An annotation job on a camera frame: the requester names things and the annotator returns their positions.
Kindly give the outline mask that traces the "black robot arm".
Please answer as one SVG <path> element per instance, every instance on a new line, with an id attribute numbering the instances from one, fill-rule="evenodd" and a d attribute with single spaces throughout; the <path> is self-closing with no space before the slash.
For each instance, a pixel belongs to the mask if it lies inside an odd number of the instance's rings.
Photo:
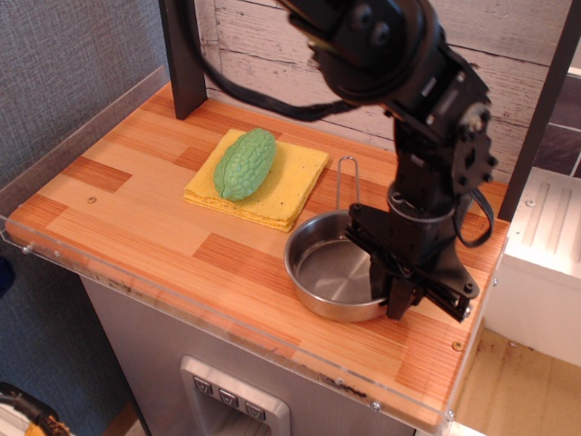
<path id="1" fill-rule="evenodd" d="M 330 90 L 394 120 L 398 169 L 388 209 L 350 209 L 348 238 L 370 257 L 372 295 L 397 320 L 428 298 L 458 321 L 479 288 L 456 247 L 471 205 L 492 217 L 481 185 L 497 165 L 488 89 L 446 41 L 427 1 L 288 1 Z"/>

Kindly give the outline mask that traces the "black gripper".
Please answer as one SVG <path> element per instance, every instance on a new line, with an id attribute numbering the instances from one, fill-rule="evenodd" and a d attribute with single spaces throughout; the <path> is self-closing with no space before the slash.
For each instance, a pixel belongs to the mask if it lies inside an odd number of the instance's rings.
<path id="1" fill-rule="evenodd" d="M 346 235 L 369 254 L 371 298 L 388 301 L 389 319 L 399 321 L 424 298 L 457 322 L 471 314 L 480 289 L 459 260 L 455 225 L 472 203 L 463 198 L 445 213 L 426 217 L 407 211 L 403 202 L 390 202 L 387 211 L 350 206 Z"/>

